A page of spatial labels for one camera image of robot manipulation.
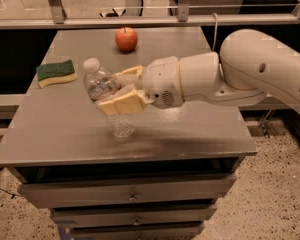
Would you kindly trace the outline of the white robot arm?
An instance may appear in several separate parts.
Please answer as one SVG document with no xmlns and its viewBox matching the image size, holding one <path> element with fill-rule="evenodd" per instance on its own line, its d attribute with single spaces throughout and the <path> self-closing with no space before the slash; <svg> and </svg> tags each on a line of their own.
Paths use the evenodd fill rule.
<svg viewBox="0 0 300 240">
<path fill-rule="evenodd" d="M 228 35 L 219 52 L 161 58 L 116 73 L 121 86 L 96 106 L 105 114 L 131 114 L 148 105 L 180 107 L 188 101 L 253 106 L 266 95 L 300 115 L 300 53 L 252 29 Z"/>
</svg>

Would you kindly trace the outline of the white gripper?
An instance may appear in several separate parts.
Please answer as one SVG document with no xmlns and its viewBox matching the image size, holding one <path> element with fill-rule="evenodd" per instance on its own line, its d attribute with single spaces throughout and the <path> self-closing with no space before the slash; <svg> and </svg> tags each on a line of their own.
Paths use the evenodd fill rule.
<svg viewBox="0 0 300 240">
<path fill-rule="evenodd" d="M 175 56 L 153 61 L 145 69 L 137 65 L 113 75 L 121 84 L 139 84 L 142 76 L 143 90 L 132 90 L 96 106 L 107 115 L 142 112 L 149 104 L 167 109 L 183 103 L 179 77 L 179 59 Z"/>
</svg>

